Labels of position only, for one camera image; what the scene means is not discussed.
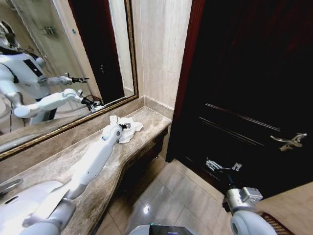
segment tiled floor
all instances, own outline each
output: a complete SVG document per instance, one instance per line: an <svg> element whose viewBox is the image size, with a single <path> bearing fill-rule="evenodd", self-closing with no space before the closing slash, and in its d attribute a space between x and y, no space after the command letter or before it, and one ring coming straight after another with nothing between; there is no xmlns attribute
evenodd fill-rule
<svg viewBox="0 0 313 235"><path fill-rule="evenodd" d="M179 161L168 164L157 158L115 196L97 235L124 235L150 223L184 226L201 235L232 235L223 197Z"/></svg>

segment metal door handle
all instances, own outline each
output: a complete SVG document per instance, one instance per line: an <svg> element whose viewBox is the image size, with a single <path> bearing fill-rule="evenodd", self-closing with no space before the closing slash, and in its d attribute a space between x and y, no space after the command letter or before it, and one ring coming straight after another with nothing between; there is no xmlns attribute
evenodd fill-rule
<svg viewBox="0 0 313 235"><path fill-rule="evenodd" d="M292 138L292 140L287 140L283 138L277 138L274 136L270 136L273 140L279 141L279 142L285 142L286 144L280 148L281 151L286 151L288 149L293 149L293 147L302 147L303 144L301 144L301 140L306 137L306 133L297 133L295 137Z"/></svg>

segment vanity counter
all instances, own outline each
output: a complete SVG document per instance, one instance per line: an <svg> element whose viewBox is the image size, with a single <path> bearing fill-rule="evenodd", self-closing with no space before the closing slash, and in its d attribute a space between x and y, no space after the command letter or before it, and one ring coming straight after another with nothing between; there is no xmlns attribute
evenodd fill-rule
<svg viewBox="0 0 313 235"><path fill-rule="evenodd" d="M171 124L171 120L147 107L131 113L128 117L141 122L143 128L135 133L129 143L114 146L112 155L98 177L88 185L81 196L74 200L75 214L62 234L83 235L92 232L128 165L133 163L140 151ZM65 183L70 180L75 164L82 158L88 146L98 140L101 134L102 130L99 130L10 179L9 181L22 178L24 182L7 194L3 200L44 181L56 180Z"/></svg>

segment gold mirror frame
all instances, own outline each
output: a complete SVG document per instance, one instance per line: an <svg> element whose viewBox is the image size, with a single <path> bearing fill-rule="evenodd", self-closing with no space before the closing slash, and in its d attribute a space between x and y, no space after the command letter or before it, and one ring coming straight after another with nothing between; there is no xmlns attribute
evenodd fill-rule
<svg viewBox="0 0 313 235"><path fill-rule="evenodd" d="M132 3L131 0L124 0L125 3L125 10L126 10L126 21L127 21L127 32L128 32L128 39L129 39L129 49L131 54L131 64L132 64L132 73L133 73L133 85L134 85L134 95L125 98L122 101L117 101L117 103L112 104L109 107L106 107L104 109L98 110L95 113L92 113L86 117L83 117L81 119L78 119L72 123L69 123L65 126L60 127L57 130L54 130L52 132L49 132L45 135L36 137L35 139L32 139L26 143L23 143L19 146L13 147L5 152L0 153L0 161L3 161L7 159L8 157L21 152L27 148L30 148L36 144L39 144L53 136L56 136L62 132L65 132L75 126L78 126L79 124L82 124L86 121L89 121L97 116L100 116L110 110L113 110L125 103L128 103L136 98L138 98L138 84L137 84L137 67L136 67L136 56L135 56L135 45L134 45L134 27L133 27L133 11L132 11Z"/></svg>

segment crumpled towel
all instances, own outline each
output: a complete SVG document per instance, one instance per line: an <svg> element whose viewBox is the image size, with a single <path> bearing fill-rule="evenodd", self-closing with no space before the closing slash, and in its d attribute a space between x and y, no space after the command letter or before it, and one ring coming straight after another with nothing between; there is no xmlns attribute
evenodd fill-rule
<svg viewBox="0 0 313 235"><path fill-rule="evenodd" d="M129 123L130 128L123 129L122 137L119 139L119 143L128 143L132 137L134 137L135 132L138 132L143 127L142 123L136 122L132 117L118 117L110 116L110 124L127 124Z"/></svg>

